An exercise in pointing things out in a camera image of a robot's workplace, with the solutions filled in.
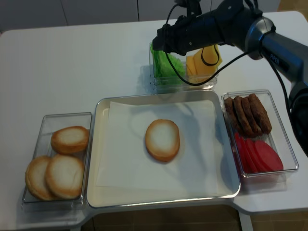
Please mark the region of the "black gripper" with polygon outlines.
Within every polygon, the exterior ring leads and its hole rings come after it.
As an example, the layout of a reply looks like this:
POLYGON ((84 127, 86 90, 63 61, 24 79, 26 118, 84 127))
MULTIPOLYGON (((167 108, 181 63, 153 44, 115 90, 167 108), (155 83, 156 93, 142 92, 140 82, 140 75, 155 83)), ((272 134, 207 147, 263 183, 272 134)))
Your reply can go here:
POLYGON ((175 24, 165 23, 152 41, 153 50, 186 55, 187 52, 220 44, 223 11, 216 9, 200 16, 180 17, 175 24))

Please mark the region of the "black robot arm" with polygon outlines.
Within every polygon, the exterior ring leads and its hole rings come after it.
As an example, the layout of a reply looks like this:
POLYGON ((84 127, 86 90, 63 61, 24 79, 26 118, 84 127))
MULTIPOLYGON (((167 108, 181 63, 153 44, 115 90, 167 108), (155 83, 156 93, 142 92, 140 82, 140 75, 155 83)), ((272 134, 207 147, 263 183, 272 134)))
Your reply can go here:
POLYGON ((291 82, 284 93, 293 133, 302 150, 308 150, 308 48, 276 32, 263 16, 257 1, 225 0, 216 9, 201 13, 199 1, 178 0, 187 14, 174 25, 165 23, 152 41, 155 51, 187 52, 210 45, 231 45, 254 60, 265 58, 278 79, 291 82))

